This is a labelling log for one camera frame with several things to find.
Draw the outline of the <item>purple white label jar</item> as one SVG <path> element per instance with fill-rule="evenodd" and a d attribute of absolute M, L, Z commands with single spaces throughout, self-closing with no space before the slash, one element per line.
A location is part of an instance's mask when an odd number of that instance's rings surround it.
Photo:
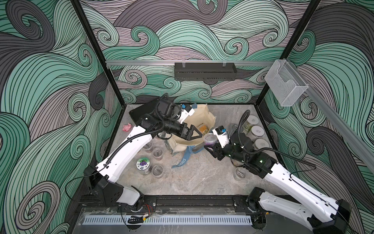
<path fill-rule="evenodd" d="M 218 138 L 213 133 L 207 133 L 204 135 L 205 146 L 213 146 L 218 142 Z"/>

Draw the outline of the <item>beige canvas tote bag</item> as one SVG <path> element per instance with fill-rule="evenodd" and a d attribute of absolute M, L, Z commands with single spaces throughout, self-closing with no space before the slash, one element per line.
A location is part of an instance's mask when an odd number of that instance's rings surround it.
<path fill-rule="evenodd" d="M 185 140 L 172 135 L 171 138 L 166 141 L 166 146 L 173 156 L 177 153 L 183 153 L 182 159 L 178 164 L 173 165 L 171 167 L 172 169 L 184 166 L 191 155 L 202 151 L 205 144 L 204 135 L 208 134 L 215 126 L 216 117 L 210 112 L 207 104 L 194 104 L 192 107 L 195 112 L 192 116 L 187 117 L 184 123 L 186 123 L 188 127 L 192 125 L 195 127 L 192 132 L 193 137 L 198 137 L 200 134 L 202 134 L 202 137 L 194 140 Z"/>

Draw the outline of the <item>clear plastic seed jar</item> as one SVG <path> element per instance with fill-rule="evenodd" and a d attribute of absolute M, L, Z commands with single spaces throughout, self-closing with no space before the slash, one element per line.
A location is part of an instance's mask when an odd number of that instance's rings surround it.
<path fill-rule="evenodd" d="M 157 160 L 157 161 L 162 160 L 163 159 L 163 149 L 159 148 L 159 147 L 154 148 L 153 151 L 152 151 L 152 155 L 153 155 L 155 160 Z"/>

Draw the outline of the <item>green label seed jar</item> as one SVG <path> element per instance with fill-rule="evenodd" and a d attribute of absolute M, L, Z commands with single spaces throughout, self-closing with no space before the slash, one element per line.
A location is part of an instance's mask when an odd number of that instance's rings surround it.
<path fill-rule="evenodd" d="M 253 126 L 259 124 L 259 119 L 254 115 L 249 115 L 247 120 L 243 124 L 243 130 L 249 132 Z"/>

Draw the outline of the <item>teal bee label jar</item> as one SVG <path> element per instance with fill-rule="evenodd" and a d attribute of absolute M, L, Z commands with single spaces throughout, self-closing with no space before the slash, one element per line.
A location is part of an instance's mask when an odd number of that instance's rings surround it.
<path fill-rule="evenodd" d="M 152 175 L 155 178 L 161 178 L 164 174 L 164 168 L 162 165 L 157 164 L 152 167 Z"/>

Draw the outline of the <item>purple eggplant label jar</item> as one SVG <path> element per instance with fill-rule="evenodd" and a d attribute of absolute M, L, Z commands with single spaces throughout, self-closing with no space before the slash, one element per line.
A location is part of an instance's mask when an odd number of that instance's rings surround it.
<path fill-rule="evenodd" d="M 152 164 L 149 158 L 143 157 L 137 160 L 136 168 L 142 175 L 148 175 L 152 172 Z"/>

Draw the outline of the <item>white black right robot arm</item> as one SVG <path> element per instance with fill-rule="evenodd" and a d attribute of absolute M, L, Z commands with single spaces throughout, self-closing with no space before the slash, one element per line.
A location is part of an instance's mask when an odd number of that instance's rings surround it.
<path fill-rule="evenodd" d="M 292 200 L 275 196 L 264 189 L 254 188 L 247 197 L 251 210 L 261 213 L 273 212 L 287 217 L 315 234 L 344 234 L 350 225 L 351 206 L 343 200 L 335 200 L 312 188 L 294 173 L 287 171 L 273 157 L 266 154 L 268 148 L 245 151 L 239 145 L 219 143 L 204 148 L 216 159 L 228 157 L 243 163 L 250 173 L 281 188 Z"/>

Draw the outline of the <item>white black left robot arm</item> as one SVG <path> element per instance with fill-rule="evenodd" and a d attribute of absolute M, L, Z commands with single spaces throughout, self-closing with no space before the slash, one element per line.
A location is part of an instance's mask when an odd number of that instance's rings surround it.
<path fill-rule="evenodd" d="M 164 120 L 145 114 L 138 126 L 135 126 L 128 137 L 102 162 L 88 166 L 84 170 L 84 179 L 90 191 L 100 203 L 113 206 L 124 203 L 134 206 L 141 193 L 134 187 L 117 183 L 120 175 L 136 154 L 159 133 L 165 131 L 187 141 L 203 137 L 194 125 L 178 121 Z"/>

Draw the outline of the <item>orange label small jar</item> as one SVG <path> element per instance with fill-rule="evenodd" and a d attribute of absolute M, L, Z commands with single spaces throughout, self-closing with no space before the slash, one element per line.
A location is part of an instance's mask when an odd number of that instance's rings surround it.
<path fill-rule="evenodd" d="M 205 125 L 205 124 L 200 125 L 200 126 L 198 127 L 198 130 L 199 130 L 203 135 L 205 135 L 205 134 L 207 134 L 207 133 L 209 132 L 209 128 L 208 128 L 208 126 Z"/>

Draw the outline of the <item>black hard case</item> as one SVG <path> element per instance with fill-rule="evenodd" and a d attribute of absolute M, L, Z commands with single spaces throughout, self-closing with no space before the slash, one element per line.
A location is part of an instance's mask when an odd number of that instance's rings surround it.
<path fill-rule="evenodd" d="M 129 115 L 136 126 L 141 122 L 141 118 L 145 114 L 152 114 L 155 110 L 156 105 L 158 104 L 160 98 L 152 100 L 148 103 L 145 103 L 129 112 Z"/>

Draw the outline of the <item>pink small toy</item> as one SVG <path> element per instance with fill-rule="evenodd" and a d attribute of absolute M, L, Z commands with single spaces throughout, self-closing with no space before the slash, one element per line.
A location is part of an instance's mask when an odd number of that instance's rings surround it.
<path fill-rule="evenodd" d="M 132 129 L 132 125 L 130 123 L 126 124 L 126 125 L 123 125 L 123 127 L 122 127 L 123 132 L 129 132 L 129 131 L 131 131 L 131 129 Z"/>

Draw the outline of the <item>black perforated wall shelf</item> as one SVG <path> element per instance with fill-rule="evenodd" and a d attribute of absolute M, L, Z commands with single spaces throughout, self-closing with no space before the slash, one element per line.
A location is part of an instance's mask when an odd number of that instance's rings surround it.
<path fill-rule="evenodd" d="M 234 81 L 237 77 L 237 68 L 234 63 L 222 66 L 218 63 L 176 63 L 174 78 L 177 81 L 204 81 L 208 83 L 218 81 Z"/>

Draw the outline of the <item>aluminium wall rail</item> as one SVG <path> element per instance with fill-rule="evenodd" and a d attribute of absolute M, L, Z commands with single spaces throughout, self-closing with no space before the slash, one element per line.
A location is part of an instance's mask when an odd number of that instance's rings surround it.
<path fill-rule="evenodd" d="M 114 60 L 109 59 L 106 60 L 107 66 L 173 66 L 176 63 L 182 63 L 186 65 L 187 63 L 218 63 L 222 66 L 226 65 L 227 63 L 234 63 L 237 66 L 272 66 L 275 62 L 272 61 L 254 61 L 254 60 L 139 60 L 139 59 L 132 59 L 132 60 Z"/>

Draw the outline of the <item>clear acrylic wall box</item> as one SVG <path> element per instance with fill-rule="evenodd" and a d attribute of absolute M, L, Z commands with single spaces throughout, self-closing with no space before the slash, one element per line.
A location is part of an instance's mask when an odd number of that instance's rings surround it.
<path fill-rule="evenodd" d="M 286 59 L 274 61 L 265 81 L 281 107 L 294 105 L 309 87 L 295 64 Z"/>

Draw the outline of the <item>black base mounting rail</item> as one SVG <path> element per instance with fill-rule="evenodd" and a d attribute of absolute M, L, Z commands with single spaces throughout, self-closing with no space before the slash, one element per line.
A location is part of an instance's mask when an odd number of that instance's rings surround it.
<path fill-rule="evenodd" d="M 106 204 L 94 198 L 94 196 L 84 196 L 83 198 L 89 202 L 88 207 L 105 209 L 109 207 L 124 213 L 134 213 L 138 210 L 161 213 L 171 209 L 188 208 L 219 208 L 246 214 L 265 212 L 265 209 L 260 207 L 259 201 L 244 195 L 145 195 L 140 197 L 140 207 L 118 202 Z"/>

